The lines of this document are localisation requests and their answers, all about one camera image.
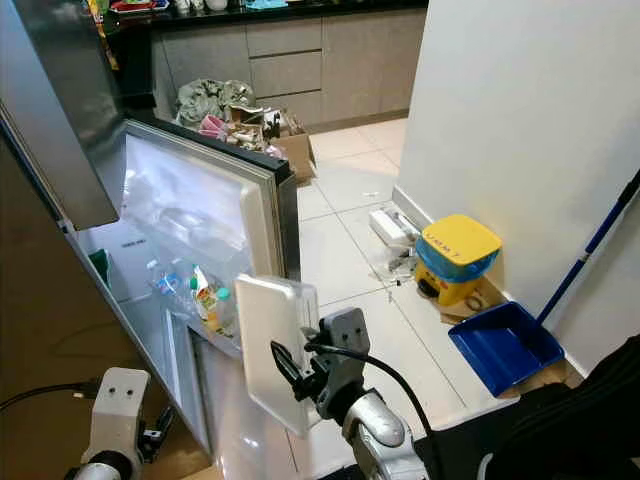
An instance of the tile floor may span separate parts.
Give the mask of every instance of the tile floor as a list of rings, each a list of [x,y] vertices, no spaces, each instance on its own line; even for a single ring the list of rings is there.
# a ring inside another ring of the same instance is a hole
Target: tile floor
[[[459,423],[511,403],[487,391],[447,336],[439,312],[413,282],[384,283],[391,256],[369,228],[368,213],[391,205],[399,172],[406,119],[311,136],[317,177],[298,189],[302,280],[316,286],[320,314],[362,308],[371,353],[402,373],[425,406],[434,428]],[[366,367],[368,386],[424,431],[403,391]],[[301,478],[317,478],[354,462],[350,447],[331,422],[316,425],[306,439],[290,436]]]

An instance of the bottle cap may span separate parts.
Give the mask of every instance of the bottle cap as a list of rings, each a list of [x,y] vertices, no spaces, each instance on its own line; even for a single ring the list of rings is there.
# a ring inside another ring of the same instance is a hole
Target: bottle cap
[[[229,297],[231,296],[231,292],[229,291],[228,288],[222,287],[219,288],[218,291],[216,292],[216,296],[218,297],[218,300],[229,300]]]

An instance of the plastic bottle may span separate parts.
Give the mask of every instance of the plastic bottle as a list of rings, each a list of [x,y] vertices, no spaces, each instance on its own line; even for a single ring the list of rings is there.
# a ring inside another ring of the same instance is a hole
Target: plastic bottle
[[[216,292],[216,312],[218,314],[218,323],[225,333],[233,332],[235,321],[235,307],[231,300],[231,292],[228,288],[219,288]]]
[[[177,273],[175,262],[167,268],[157,260],[151,260],[147,263],[147,270],[151,288],[168,301],[171,310],[187,315],[196,314],[187,279]]]

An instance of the wooden cabinet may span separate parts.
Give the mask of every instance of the wooden cabinet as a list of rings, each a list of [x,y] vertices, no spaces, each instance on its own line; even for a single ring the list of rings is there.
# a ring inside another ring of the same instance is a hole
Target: wooden cabinet
[[[242,80],[259,105],[306,125],[409,108],[426,9],[163,32],[153,54],[158,112],[197,78]]]
[[[324,120],[409,108],[423,9],[323,19]]]
[[[322,22],[324,120],[379,113],[386,15],[368,13]]]
[[[198,78],[251,84],[244,25],[165,32],[162,41],[176,89]]]
[[[384,47],[380,111],[409,108],[416,76],[425,10],[392,12],[387,16],[388,42]]]
[[[287,20],[247,25],[249,56],[305,52],[322,48],[322,20]]]
[[[320,90],[320,57],[320,52],[307,52],[252,59],[251,75],[256,97]]]

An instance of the broom handle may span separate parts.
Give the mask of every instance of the broom handle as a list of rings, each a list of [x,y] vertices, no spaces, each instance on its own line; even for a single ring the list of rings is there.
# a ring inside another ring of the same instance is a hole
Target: broom handle
[[[537,326],[542,325],[542,322],[544,322],[547,319],[547,317],[551,313],[551,310],[553,310],[553,307],[556,306],[556,304],[558,303],[558,300],[560,300],[562,295],[564,295],[564,292],[567,291],[567,288],[569,288],[571,283],[573,283],[575,278],[578,276],[578,273],[580,273],[580,270],[582,270],[582,267],[584,267],[584,265],[587,263],[587,261],[589,260],[589,257],[595,251],[595,249],[598,248],[598,245],[600,245],[600,242],[602,241],[604,236],[607,234],[611,226],[618,219],[618,217],[624,210],[624,207],[626,207],[627,204],[631,201],[635,193],[638,191],[639,187],[640,187],[640,170],[638,170],[635,177],[633,177],[633,179],[629,183],[627,183],[627,186],[618,197],[618,201],[609,212],[609,215],[607,215],[607,218],[605,218],[604,222],[602,222],[602,225],[600,225],[600,228],[595,233],[595,235],[593,236],[593,238],[591,239],[587,247],[584,249],[584,252],[585,252],[584,255],[582,255],[582,257],[578,259],[578,261],[571,268],[571,270],[569,270],[569,273],[567,273],[567,276],[564,277],[564,280],[562,280],[562,283],[560,284],[558,289],[555,291],[553,296],[549,299],[547,304],[542,309],[542,313],[540,313],[540,315],[536,320]]]

